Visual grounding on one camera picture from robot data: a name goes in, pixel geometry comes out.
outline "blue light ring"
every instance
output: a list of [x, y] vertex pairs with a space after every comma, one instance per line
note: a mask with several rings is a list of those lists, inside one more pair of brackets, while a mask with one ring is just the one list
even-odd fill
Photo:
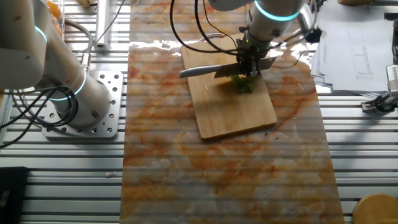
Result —
[[300, 11], [299, 11], [291, 16], [275, 16], [275, 15], [272, 15], [271, 13], [268, 13], [265, 10], [263, 10], [263, 8], [259, 5], [258, 1], [255, 1], [254, 4], [256, 5], [258, 10], [261, 12], [261, 14], [263, 14], [266, 17], [268, 17], [272, 20], [275, 20], [275, 21], [281, 21], [281, 22], [291, 21], [292, 19], [295, 19], [300, 14]]
[[[84, 70], [84, 72], [85, 72], [85, 77], [83, 79], [83, 83], [81, 84], [79, 89], [77, 89], [77, 91], [75, 92], [75, 95], [77, 95], [83, 89], [84, 85], [86, 84], [86, 76], [87, 76], [86, 70]], [[67, 100], [68, 98], [70, 98], [70, 96], [69, 97], [65, 97], [65, 98], [61, 98], [61, 99], [50, 98], [50, 100], [52, 100], [52, 101], [63, 101], [63, 100]]]
[[37, 31], [37, 32], [39, 32], [40, 34], [42, 34], [42, 36], [44, 37], [45, 42], [48, 43], [49, 40], [47, 40], [47, 36], [44, 34], [44, 32], [43, 32], [40, 28], [38, 28], [37, 26], [35, 26], [35, 28], [36, 28], [36, 31]]

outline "paper sheet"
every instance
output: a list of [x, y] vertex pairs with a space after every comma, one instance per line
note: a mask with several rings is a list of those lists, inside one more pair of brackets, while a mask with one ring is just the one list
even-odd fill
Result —
[[324, 2], [317, 26], [323, 31], [312, 72], [334, 90], [386, 91], [392, 64], [392, 21], [368, 6]]

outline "bolt hole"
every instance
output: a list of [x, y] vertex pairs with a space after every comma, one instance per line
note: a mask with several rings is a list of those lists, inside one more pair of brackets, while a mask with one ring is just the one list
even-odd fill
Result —
[[91, 110], [91, 115], [92, 115], [92, 117], [94, 117], [95, 119], [100, 119], [100, 115], [99, 115], [98, 112], [95, 111], [95, 110]]

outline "green vegetable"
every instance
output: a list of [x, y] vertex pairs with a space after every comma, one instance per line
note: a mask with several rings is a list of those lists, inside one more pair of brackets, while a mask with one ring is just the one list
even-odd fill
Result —
[[232, 87], [238, 94], [253, 92], [253, 77], [240, 77], [239, 75], [232, 76]]

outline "metal mounting plate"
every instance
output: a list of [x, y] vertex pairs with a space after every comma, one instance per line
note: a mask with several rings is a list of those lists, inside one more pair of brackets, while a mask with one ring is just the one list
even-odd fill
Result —
[[[42, 128], [42, 133], [48, 138], [113, 138], [118, 133], [119, 112], [122, 97], [123, 74], [114, 71], [91, 71], [90, 75], [104, 83], [111, 94], [111, 106], [107, 114], [96, 124], [75, 128], [64, 125], [57, 128]], [[44, 119], [50, 123], [60, 120], [54, 105], [49, 102]]]

